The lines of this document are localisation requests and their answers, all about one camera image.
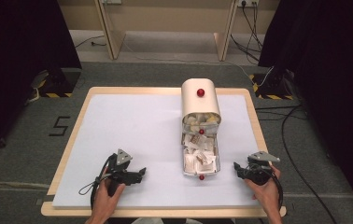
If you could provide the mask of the light wooden desk frame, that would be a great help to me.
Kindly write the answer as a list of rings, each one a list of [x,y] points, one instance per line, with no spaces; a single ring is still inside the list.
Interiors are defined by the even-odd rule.
[[[237,0],[94,0],[110,58],[128,32],[210,33],[226,58]]]

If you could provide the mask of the striped black stand base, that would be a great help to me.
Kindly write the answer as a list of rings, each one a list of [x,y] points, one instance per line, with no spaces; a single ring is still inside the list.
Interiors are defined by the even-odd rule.
[[[30,100],[45,98],[71,97],[78,83],[81,70],[79,68],[62,68],[56,75],[48,71],[40,72],[31,84]]]
[[[253,74],[249,76],[255,96],[261,99],[292,100],[292,93],[283,75]]]

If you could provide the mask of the person's right hand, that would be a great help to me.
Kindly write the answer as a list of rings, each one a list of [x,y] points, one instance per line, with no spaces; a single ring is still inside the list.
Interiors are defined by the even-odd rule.
[[[253,198],[258,200],[266,215],[271,217],[279,217],[279,194],[273,179],[262,186],[259,186],[249,179],[245,180],[246,184],[253,190]]]

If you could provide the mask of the person's left hand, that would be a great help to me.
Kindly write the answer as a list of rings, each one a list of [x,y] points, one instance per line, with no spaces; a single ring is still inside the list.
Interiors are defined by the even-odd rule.
[[[126,185],[119,184],[112,196],[108,194],[108,187],[112,183],[111,180],[102,180],[94,197],[92,216],[111,217],[117,207],[119,198],[123,193]]]

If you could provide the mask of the white foam board mat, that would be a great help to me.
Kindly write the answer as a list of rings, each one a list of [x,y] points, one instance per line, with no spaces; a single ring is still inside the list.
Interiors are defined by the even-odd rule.
[[[89,102],[53,204],[90,206],[89,184],[119,148],[132,156],[135,172],[147,168],[141,183],[122,193],[123,208],[206,208],[255,204],[233,163],[246,165],[258,150],[242,95],[218,98],[220,170],[205,179],[183,173],[181,98],[157,94],[97,94]]]

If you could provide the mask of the black curtain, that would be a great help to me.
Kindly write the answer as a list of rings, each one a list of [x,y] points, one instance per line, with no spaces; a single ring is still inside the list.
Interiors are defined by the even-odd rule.
[[[353,188],[353,0],[279,0],[260,64],[285,70]]]
[[[0,138],[42,71],[61,79],[80,61],[57,0],[0,0]]]

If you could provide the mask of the person's lap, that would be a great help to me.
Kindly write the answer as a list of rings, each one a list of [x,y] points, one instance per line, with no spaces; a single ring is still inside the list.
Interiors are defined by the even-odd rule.
[[[191,218],[160,218],[160,217],[140,217],[132,224],[204,224],[201,221]]]

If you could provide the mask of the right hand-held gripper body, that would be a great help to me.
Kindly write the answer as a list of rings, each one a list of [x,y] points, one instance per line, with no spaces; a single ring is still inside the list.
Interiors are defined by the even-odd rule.
[[[247,174],[247,179],[262,186],[273,174],[271,162],[280,162],[280,159],[265,151],[253,153],[247,157],[247,167],[242,172]]]

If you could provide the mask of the pile of yellowish cotton pieces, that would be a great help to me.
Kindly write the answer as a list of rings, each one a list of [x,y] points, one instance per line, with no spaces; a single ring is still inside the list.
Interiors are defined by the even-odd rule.
[[[193,122],[216,122],[220,123],[220,116],[214,113],[192,113],[184,117],[183,122],[191,124]]]

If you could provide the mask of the white wall socket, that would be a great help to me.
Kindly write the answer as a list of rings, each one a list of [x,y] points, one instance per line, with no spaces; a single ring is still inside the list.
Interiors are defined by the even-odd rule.
[[[260,0],[238,0],[239,7],[257,7]]]

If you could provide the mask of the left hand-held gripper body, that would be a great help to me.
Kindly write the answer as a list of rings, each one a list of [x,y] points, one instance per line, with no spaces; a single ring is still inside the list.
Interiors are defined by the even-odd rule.
[[[110,178],[112,183],[108,187],[108,194],[112,196],[116,191],[116,188],[119,184],[125,184],[127,186],[128,178],[138,178],[143,175],[137,174],[136,172],[129,172],[127,170],[132,156],[122,150],[118,149],[116,153],[113,153],[106,161],[106,174],[107,178]]]

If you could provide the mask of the beige box lid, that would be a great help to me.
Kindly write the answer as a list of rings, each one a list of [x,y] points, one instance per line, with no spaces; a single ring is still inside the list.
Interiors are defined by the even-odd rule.
[[[182,117],[190,114],[213,113],[220,116],[215,85],[208,78],[190,78],[181,86]]]

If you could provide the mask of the short white drawer red knob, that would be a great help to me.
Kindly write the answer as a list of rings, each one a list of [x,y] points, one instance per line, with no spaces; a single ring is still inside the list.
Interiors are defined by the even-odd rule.
[[[216,122],[204,122],[198,123],[193,122],[191,124],[186,124],[182,120],[183,132],[184,133],[197,133],[197,134],[215,134],[218,132],[220,123]]]

